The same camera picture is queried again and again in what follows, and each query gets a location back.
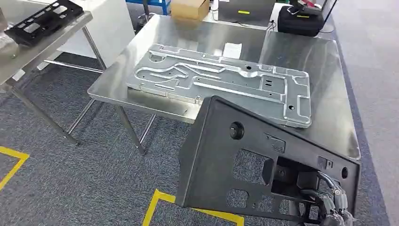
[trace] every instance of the round hole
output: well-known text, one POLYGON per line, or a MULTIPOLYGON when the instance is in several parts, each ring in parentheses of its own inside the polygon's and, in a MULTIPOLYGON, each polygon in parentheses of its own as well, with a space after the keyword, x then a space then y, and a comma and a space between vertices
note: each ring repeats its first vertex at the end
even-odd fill
POLYGON ((346 167, 342 168, 341 176, 343 179, 346 179, 348 177, 348 168, 346 167))
POLYGON ((230 125, 230 136, 235 140, 240 140, 244 136, 244 126, 235 121, 230 125))

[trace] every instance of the table top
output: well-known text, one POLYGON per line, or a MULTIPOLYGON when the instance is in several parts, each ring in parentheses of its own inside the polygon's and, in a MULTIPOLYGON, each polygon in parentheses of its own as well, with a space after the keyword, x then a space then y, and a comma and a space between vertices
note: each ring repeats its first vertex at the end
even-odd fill
POLYGON ((20 45, 19 53, 15 58, 2 58, 0 60, 0 85, 14 76, 20 69, 29 72, 38 66, 92 19, 91 13, 85 12, 66 27, 44 38, 34 47, 20 45))
POLYGON ((193 123, 200 105, 128 89, 126 77, 133 73, 134 66, 154 43, 218 54, 226 42, 242 43, 241 60, 307 72, 311 84, 312 125, 307 129, 293 129, 332 151, 360 158, 334 40, 209 22, 188 25, 157 15, 94 82, 88 93, 99 101, 193 123))

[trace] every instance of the aluminum plate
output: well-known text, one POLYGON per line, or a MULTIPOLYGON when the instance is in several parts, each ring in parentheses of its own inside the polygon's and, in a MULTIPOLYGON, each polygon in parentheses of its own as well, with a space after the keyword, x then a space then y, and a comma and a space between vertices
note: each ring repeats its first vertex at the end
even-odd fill
POLYGON ((309 75, 201 52, 152 45, 127 86, 189 103, 218 95, 291 127, 311 124, 309 75))

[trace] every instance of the cardboard box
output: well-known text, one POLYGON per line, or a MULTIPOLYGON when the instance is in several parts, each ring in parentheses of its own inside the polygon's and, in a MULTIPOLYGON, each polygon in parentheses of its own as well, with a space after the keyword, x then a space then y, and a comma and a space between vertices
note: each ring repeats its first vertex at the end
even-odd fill
POLYGON ((209 12, 209 0, 172 0, 172 17, 202 20, 209 12))

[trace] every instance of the yellow label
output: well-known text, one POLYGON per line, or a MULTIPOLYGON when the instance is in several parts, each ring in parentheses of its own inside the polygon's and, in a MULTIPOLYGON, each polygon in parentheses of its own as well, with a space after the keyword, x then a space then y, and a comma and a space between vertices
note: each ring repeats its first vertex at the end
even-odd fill
POLYGON ((242 14, 249 14, 250 12, 248 12, 248 11, 242 11, 242 10, 238 10, 238 13, 242 13, 242 14))

